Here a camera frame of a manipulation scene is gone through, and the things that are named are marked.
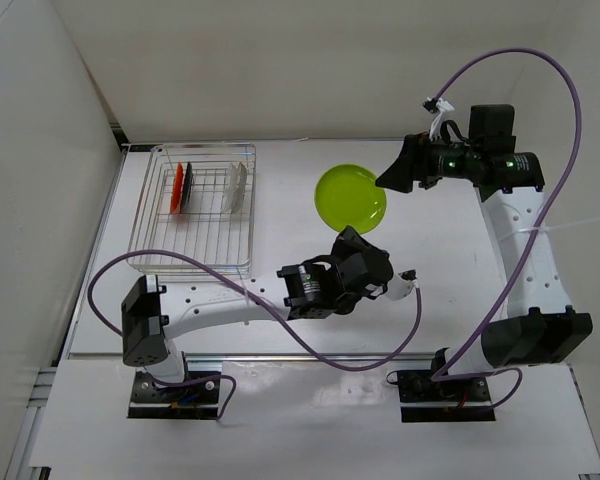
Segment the green plate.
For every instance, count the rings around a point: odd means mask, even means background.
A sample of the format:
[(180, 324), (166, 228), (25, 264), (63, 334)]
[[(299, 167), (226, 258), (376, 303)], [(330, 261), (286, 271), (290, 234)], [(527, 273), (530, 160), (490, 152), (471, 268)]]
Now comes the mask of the green plate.
[(327, 170), (314, 189), (314, 205), (321, 220), (334, 231), (351, 226), (358, 233), (374, 230), (387, 209), (385, 191), (376, 175), (356, 164), (339, 164)]

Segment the orange plate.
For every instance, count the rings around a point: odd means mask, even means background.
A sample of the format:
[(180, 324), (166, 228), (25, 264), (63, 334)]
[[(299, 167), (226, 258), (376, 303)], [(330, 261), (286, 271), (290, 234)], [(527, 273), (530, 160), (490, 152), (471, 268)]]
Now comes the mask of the orange plate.
[(180, 211), (183, 198), (185, 169), (182, 163), (178, 163), (174, 175), (172, 193), (170, 199), (170, 213), (176, 214)]

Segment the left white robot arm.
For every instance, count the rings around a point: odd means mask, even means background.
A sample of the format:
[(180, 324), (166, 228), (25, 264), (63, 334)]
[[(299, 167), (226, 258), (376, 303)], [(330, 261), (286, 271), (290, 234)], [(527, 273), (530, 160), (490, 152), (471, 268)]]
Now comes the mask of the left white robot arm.
[(393, 277), (388, 252), (352, 227), (338, 234), (329, 254), (242, 284), (227, 280), (186, 290), (145, 275), (121, 303), (123, 362), (147, 369), (157, 391), (178, 400), (190, 377), (176, 338), (234, 323), (348, 315), (360, 300), (385, 294)]

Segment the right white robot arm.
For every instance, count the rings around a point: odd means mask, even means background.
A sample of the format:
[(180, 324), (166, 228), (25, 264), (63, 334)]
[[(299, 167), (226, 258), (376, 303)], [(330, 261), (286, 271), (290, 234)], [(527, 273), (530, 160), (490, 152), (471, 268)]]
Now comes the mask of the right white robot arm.
[(557, 194), (544, 192), (538, 157), (517, 151), (513, 106), (472, 106), (467, 134), (448, 118), (453, 110), (448, 102), (429, 99), (424, 106), (435, 116), (429, 131), (406, 136), (376, 184), (409, 193), (446, 178), (469, 181), (505, 278), (494, 306), (469, 339), (436, 355), (429, 387), (450, 400), (464, 389), (465, 378), (563, 361), (592, 333), (593, 322), (590, 314), (575, 309), (562, 285), (544, 229)]

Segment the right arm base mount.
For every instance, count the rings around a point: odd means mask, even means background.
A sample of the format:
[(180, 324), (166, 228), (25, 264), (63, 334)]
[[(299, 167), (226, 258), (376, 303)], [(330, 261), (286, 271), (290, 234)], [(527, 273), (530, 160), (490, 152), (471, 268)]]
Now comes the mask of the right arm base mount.
[(385, 381), (398, 389), (404, 424), (496, 420), (485, 376), (434, 382), (428, 370), (400, 369), (389, 371)]

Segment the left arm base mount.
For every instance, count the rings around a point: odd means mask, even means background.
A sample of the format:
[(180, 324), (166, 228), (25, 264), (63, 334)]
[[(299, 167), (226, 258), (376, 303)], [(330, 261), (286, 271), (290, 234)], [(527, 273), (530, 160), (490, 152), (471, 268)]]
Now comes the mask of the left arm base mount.
[(127, 417), (129, 419), (216, 420), (220, 401), (219, 370), (195, 370), (187, 366), (186, 381), (204, 379), (189, 387), (156, 384), (143, 370), (134, 375)]

